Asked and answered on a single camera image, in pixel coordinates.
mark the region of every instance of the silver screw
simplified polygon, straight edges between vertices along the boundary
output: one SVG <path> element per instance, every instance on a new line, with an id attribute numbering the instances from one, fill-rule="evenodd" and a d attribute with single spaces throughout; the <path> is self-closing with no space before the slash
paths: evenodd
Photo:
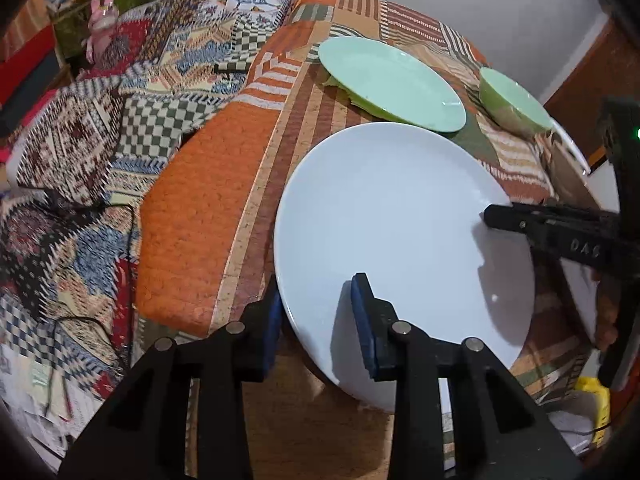
<path id="1" fill-rule="evenodd" d="M 158 350 L 159 352 L 164 352 L 169 348 L 171 348 L 173 345 L 174 345 L 174 342 L 171 341 L 168 337 L 161 337 L 160 339 L 158 339 L 158 341 L 154 343 L 156 350 Z"/>
<path id="2" fill-rule="evenodd" d="M 230 334 L 241 334 L 244 332 L 244 323 L 242 321 L 232 321 L 227 323 L 225 328 Z"/>
<path id="3" fill-rule="evenodd" d="M 484 348 L 484 343 L 477 337 L 470 337 L 465 341 L 465 345 L 472 352 L 479 352 Z"/>
<path id="4" fill-rule="evenodd" d="M 396 321 L 391 325 L 391 330 L 400 335 L 407 335 L 411 332 L 411 325 L 406 321 Z"/>

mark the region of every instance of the green bowl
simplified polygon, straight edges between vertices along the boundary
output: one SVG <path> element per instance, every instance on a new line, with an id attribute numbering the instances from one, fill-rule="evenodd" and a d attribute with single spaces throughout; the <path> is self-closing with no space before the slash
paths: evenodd
<path id="1" fill-rule="evenodd" d="M 493 68 L 480 69 L 480 101 L 501 127 L 527 140 L 552 128 L 551 117 L 538 100 Z"/>

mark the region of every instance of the oval green plate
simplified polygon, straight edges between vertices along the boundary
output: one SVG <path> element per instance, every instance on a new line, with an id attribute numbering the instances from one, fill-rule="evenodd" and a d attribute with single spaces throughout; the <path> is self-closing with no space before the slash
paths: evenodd
<path id="1" fill-rule="evenodd" d="M 465 107 L 453 88 L 402 50 L 341 36 L 322 43 L 318 56 L 341 86 L 385 113 L 378 116 L 443 133 L 465 125 Z"/>

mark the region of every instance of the orange and brown tablecloth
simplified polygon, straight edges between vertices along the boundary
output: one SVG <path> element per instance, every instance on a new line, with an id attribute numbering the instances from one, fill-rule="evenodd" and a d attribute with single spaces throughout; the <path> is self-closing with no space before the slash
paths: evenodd
<path id="1" fill-rule="evenodd" d="M 478 99 L 484 57 L 447 25 L 383 0 L 297 0 L 252 63 L 246 87 L 177 153 L 142 205 L 137 307 L 196 336 L 240 317 L 273 273 L 278 202 L 318 142 L 377 120 L 324 86 L 318 45 L 334 36 L 385 41 L 431 66 L 462 99 L 468 120 L 451 137 L 518 202 L 554 194 L 533 147 L 494 123 Z M 535 258 L 536 303 L 511 371 L 536 398 L 579 373 L 588 343 Z"/>

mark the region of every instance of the pink bunny toy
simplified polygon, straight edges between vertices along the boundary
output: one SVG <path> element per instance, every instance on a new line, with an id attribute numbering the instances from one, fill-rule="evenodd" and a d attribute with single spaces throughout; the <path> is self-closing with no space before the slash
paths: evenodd
<path id="1" fill-rule="evenodd" d="M 86 42 L 86 58 L 89 63 L 98 62 L 111 43 L 119 15 L 118 7 L 113 5 L 113 0 L 104 0 L 103 6 L 100 0 L 91 0 L 91 17 L 89 18 L 91 36 Z"/>

